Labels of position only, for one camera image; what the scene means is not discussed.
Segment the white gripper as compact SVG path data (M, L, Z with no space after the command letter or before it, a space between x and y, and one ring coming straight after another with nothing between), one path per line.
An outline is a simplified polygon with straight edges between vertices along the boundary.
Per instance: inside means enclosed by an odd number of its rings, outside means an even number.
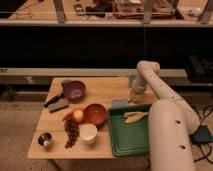
M141 77L136 77L130 87L129 100L132 102L139 102L146 89L147 82Z

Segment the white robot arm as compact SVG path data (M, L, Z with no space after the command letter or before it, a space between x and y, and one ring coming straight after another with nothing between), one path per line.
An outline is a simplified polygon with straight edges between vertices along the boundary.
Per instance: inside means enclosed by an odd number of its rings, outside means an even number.
M196 171L189 136L200 120L192 107L159 76L160 65L137 63L130 99L137 101L147 86L157 97L148 114L151 171Z

